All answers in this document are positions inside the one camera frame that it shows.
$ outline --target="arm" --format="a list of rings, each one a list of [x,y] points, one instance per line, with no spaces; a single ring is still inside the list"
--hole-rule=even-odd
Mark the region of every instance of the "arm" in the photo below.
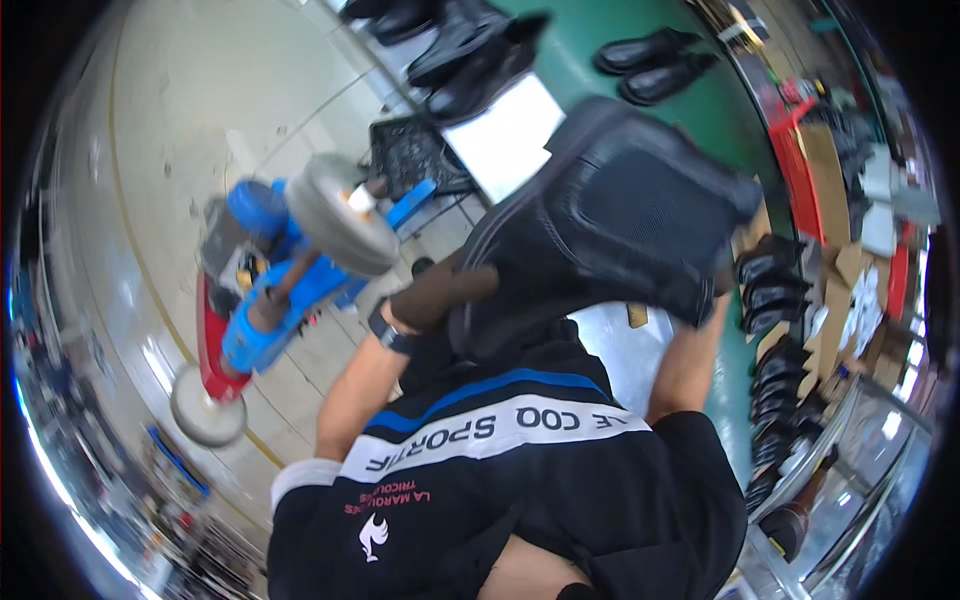
[[[451,254],[384,302],[384,321],[404,335],[417,335],[435,330],[451,307],[492,294],[499,284],[496,270],[455,273],[458,256]],[[387,405],[409,363],[409,356],[384,348],[368,334],[320,408],[314,456],[343,463],[370,419]]]
[[[400,332],[413,333],[393,317],[389,302],[383,304],[382,314]],[[368,333],[320,407],[314,456],[343,463],[367,422],[387,405],[409,362],[409,356],[384,348]]]
[[[682,326],[667,345],[650,392],[646,420],[651,425],[671,413],[704,410],[730,294],[716,302],[716,311],[705,326]]]

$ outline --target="green table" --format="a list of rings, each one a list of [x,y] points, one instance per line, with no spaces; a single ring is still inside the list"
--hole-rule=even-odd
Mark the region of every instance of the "green table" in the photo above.
[[[496,0],[508,12],[539,11],[534,0]],[[710,31],[683,0],[555,0],[553,21],[540,40],[537,75],[564,110],[588,95],[616,97],[616,78],[597,72],[591,57],[603,44],[645,36],[660,27],[700,33],[693,49],[720,54]],[[780,168],[751,92],[734,67],[723,60],[687,90],[661,105],[639,108],[680,126],[708,154],[731,167],[759,176],[775,230],[792,234]],[[706,412],[713,420],[741,485],[750,479],[750,369],[756,341],[746,344],[737,325],[740,299],[731,306],[714,366]]]

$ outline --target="black watch strap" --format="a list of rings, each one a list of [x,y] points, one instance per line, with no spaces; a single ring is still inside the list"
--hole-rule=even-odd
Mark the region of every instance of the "black watch strap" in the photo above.
[[[381,309],[383,303],[389,299],[385,296],[373,307],[373,311],[367,319],[367,325],[370,326],[370,332],[380,340],[380,344],[383,344],[384,348],[410,356],[417,345],[417,336],[400,333],[383,318]]]

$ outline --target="grinding wheel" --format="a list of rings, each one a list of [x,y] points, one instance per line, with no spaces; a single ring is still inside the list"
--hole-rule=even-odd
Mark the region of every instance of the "grinding wheel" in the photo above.
[[[400,242],[383,217],[355,212],[347,203],[363,176],[340,155],[314,155],[283,190],[290,213],[310,244],[338,267],[381,276],[400,256]]]
[[[211,398],[197,365],[178,373],[170,394],[170,410],[183,435],[209,448],[230,444],[247,428],[247,404],[243,398],[230,403]]]

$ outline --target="hand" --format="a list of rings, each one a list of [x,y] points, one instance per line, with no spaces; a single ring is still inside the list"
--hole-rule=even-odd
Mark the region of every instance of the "hand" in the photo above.
[[[461,254],[462,250],[454,252],[394,294],[389,302],[394,320],[417,332],[430,333],[454,306],[492,296],[500,284],[496,269],[485,265],[476,271],[455,273],[453,268]]]
[[[733,265],[728,263],[717,269],[717,272],[713,274],[713,297],[726,296],[735,285],[736,277],[733,275]]]

